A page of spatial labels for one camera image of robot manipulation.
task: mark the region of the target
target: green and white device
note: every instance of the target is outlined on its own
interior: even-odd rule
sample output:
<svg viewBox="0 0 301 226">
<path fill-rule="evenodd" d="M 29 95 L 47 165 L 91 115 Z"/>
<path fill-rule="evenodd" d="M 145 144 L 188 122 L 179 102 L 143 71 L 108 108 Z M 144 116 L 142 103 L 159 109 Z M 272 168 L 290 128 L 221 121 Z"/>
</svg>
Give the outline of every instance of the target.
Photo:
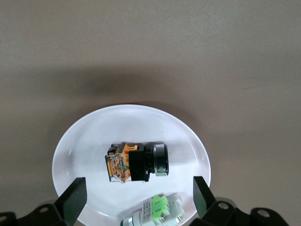
<svg viewBox="0 0 301 226">
<path fill-rule="evenodd" d="M 176 226 L 186 219 L 178 193 L 155 195 L 143 202 L 142 210 L 123 219 L 120 226 Z"/>
</svg>

